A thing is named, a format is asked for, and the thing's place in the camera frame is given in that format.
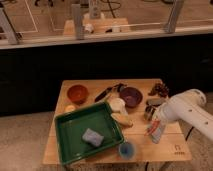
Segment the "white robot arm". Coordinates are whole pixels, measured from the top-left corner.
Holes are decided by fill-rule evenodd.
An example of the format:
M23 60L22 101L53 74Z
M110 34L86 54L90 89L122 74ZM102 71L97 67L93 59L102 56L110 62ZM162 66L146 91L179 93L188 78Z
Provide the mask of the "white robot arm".
M213 115L203 109L206 103L207 99L202 91L190 89L173 95L161 104L155 110L153 119L162 125L184 120L213 141Z

